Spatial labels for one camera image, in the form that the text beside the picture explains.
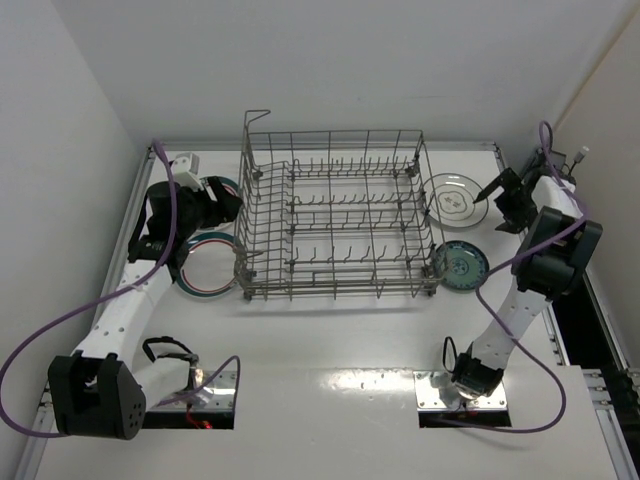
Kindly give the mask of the teal blue patterned plate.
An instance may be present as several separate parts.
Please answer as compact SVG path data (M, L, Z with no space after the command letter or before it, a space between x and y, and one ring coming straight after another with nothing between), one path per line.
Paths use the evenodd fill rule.
M486 255L461 240L447 241L436 249L435 267L441 284L458 292L475 290L490 270Z

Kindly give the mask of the white plate with grey pattern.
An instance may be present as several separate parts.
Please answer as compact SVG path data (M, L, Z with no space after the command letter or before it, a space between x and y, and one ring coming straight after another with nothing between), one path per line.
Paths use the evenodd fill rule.
M443 228L465 230L482 223L489 211L488 200L476 202L482 187L456 173L441 173L422 185L426 216Z

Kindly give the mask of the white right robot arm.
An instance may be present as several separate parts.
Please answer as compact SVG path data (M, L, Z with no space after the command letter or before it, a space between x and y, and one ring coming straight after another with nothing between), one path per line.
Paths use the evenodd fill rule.
M603 227L587 219L575 189L559 173L535 182L530 199L536 217L509 264L511 287L488 327L456 358L451 383L462 397L491 395L533 320L582 279Z

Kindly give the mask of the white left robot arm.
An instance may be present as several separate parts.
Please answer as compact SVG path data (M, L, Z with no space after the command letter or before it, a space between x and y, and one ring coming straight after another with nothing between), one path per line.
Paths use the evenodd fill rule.
M142 335L180 278L197 231L233 222L242 205L217 176L193 185L151 185L128 243L121 287L91 332L48 369L56 427L63 435L130 440L148 410L206 401L199 357L170 336Z

